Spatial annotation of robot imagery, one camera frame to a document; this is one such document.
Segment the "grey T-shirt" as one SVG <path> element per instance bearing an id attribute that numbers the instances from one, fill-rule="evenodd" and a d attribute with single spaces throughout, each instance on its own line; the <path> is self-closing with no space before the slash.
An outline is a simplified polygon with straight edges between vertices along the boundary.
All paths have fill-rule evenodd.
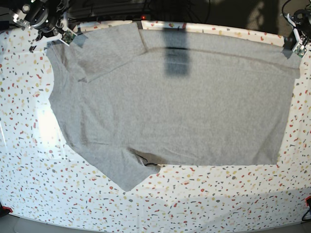
<path id="1" fill-rule="evenodd" d="M 67 144 L 124 191 L 161 164 L 273 165 L 300 58 L 135 23 L 53 43 L 49 101 Z"/>

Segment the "red clamp right corner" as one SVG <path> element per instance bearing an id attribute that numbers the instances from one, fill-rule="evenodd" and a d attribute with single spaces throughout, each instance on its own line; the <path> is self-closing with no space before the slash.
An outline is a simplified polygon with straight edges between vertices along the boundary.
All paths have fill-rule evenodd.
<path id="1" fill-rule="evenodd" d="M 307 197 L 305 199 L 306 205 L 307 205 L 307 211 L 306 213 L 302 216 L 301 221 L 302 222 L 310 222 L 311 221 L 311 197 Z"/>

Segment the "red clamp corner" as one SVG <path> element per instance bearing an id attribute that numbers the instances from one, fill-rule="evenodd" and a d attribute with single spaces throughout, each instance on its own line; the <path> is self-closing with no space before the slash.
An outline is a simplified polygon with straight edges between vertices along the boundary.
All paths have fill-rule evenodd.
<path id="1" fill-rule="evenodd" d="M 302 222 L 310 222 L 311 221 L 311 197 L 307 197 L 305 199 L 306 205 L 307 205 L 307 211 L 306 213 L 302 216 L 301 221 Z"/>
<path id="2" fill-rule="evenodd" d="M 12 213 L 12 209 L 9 207 L 0 206 L 0 217 L 4 217 L 10 213 Z"/>

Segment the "red clamp left corner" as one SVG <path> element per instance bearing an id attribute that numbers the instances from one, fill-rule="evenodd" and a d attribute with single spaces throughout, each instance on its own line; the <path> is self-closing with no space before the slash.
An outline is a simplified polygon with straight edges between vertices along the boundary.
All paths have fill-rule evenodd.
<path id="1" fill-rule="evenodd" d="M 12 213 L 12 209 L 9 207 L 0 206 L 0 217 L 4 217 L 10 213 Z"/>

